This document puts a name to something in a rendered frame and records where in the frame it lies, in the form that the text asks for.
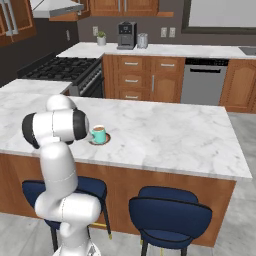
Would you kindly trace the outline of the brown saucer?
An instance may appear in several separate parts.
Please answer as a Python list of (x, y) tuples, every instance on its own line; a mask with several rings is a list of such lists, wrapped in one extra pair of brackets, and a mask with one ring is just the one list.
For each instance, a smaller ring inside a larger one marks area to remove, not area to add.
[(111, 139), (110, 134), (106, 133), (106, 141), (104, 143), (96, 143), (96, 142), (93, 142), (93, 141), (89, 141), (89, 143), (91, 145), (104, 145), (104, 144), (108, 143), (110, 141), (110, 139)]

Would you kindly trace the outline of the teal cup of tea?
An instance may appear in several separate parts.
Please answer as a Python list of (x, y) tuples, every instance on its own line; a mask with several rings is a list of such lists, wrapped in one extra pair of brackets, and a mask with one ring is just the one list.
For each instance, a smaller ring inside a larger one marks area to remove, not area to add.
[(96, 144), (103, 144), (106, 142), (106, 130), (103, 125), (94, 126), (91, 130), (93, 142)]

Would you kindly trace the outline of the wooden base cupboards with drawers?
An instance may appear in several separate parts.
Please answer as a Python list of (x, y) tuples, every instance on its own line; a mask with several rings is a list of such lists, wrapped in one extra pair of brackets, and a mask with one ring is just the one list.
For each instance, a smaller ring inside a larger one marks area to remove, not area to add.
[(184, 57), (104, 54), (102, 61), (106, 98), (180, 102)]

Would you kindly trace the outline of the wooden kitchen island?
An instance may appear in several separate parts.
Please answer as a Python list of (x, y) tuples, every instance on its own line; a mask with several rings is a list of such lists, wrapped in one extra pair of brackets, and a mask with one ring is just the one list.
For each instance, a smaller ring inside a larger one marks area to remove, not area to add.
[[(103, 180), (107, 185), (107, 211), (113, 231), (135, 234), (130, 220), (128, 203), (144, 186), (164, 186), (193, 192), (200, 203), (213, 211), (212, 220), (202, 236), (194, 243), (215, 245), (235, 182), (206, 177), (153, 172), (139, 169), (118, 168), (78, 163), (77, 174)], [(37, 157), (0, 153), (0, 212), (33, 217), (34, 209), (25, 199), (22, 182), (40, 180), (42, 173)]]

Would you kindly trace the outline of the navy blue bar stool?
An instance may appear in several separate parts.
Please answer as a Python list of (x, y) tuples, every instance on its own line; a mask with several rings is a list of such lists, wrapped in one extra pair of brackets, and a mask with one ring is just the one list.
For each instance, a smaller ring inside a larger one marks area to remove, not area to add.
[[(35, 207), (36, 199), (39, 195), (46, 190), (45, 183), (40, 180), (25, 180), (22, 182), (22, 191), (32, 208)], [(100, 179), (90, 177), (78, 177), (78, 187), (75, 190), (76, 193), (83, 193), (95, 196), (101, 203), (101, 212), (104, 214), (106, 228), (108, 231), (109, 238), (112, 238), (111, 227), (108, 218), (106, 197), (107, 197), (107, 186), (106, 183)], [(56, 231), (60, 228), (60, 223), (55, 221), (45, 220), (45, 223), (50, 227), (53, 250), (58, 249), (58, 240)]]
[(141, 256), (147, 255), (148, 245), (187, 256), (188, 246), (206, 231), (213, 212), (190, 191), (145, 186), (129, 200), (129, 214), (141, 235)]

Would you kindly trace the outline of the black gas range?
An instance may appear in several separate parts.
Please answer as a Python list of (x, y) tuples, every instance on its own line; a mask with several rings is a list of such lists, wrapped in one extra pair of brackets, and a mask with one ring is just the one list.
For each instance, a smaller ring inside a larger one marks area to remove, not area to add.
[(20, 79), (70, 82), (69, 94), (104, 97), (104, 77), (100, 58), (57, 57), (48, 54), (17, 71)]

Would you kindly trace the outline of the silver metal canister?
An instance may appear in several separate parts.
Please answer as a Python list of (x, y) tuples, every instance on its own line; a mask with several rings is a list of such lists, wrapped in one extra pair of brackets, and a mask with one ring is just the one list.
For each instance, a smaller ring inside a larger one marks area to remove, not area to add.
[(139, 49), (146, 49), (148, 47), (148, 35), (146, 33), (137, 35), (137, 47)]

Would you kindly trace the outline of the stainless steel dishwasher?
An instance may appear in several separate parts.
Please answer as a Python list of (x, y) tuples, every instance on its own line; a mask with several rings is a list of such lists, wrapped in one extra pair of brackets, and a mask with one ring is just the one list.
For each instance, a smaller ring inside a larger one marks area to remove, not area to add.
[(180, 102), (218, 106), (228, 59), (187, 58)]

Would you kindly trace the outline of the black coffee machine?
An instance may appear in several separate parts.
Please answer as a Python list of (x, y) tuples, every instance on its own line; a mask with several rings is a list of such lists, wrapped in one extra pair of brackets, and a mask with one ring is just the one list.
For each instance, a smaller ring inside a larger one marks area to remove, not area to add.
[(133, 50), (137, 44), (137, 23), (124, 21), (118, 24), (119, 50)]

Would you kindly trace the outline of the small potted plant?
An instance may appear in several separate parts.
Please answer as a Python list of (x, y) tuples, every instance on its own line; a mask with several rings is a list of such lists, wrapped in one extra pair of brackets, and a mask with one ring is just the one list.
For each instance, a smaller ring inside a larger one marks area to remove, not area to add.
[(106, 33), (104, 31), (99, 31), (97, 33), (97, 44), (99, 46), (104, 46), (106, 44)]

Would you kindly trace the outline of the wooden base cupboard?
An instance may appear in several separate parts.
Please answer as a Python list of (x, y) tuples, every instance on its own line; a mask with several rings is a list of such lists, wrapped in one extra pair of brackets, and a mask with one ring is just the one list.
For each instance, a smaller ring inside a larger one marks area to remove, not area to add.
[(230, 60), (220, 97), (228, 112), (256, 114), (256, 60)]

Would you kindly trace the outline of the silver range hood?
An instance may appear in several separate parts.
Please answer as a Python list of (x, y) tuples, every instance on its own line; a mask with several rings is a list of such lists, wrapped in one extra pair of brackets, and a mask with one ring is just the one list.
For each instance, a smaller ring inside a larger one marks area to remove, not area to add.
[(84, 5), (73, 0), (30, 0), (34, 18), (52, 18), (82, 11)]

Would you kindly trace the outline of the steel sink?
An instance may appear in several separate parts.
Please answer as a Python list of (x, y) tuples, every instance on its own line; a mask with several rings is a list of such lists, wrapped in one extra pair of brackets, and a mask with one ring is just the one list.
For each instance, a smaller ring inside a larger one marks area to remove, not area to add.
[(256, 56), (256, 47), (240, 47), (240, 50), (241, 50), (245, 55)]

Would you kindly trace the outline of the dark framed window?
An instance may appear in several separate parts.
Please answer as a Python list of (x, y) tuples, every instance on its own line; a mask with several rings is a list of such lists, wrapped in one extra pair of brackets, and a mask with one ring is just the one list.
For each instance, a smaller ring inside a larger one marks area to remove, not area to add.
[(181, 31), (256, 35), (256, 0), (184, 0)]

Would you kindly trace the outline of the wooden wall cupboards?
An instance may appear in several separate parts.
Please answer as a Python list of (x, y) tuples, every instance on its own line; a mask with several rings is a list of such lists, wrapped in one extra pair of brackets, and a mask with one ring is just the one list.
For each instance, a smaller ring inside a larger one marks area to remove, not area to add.
[(92, 16), (173, 17), (159, 10), (159, 0), (89, 0)]

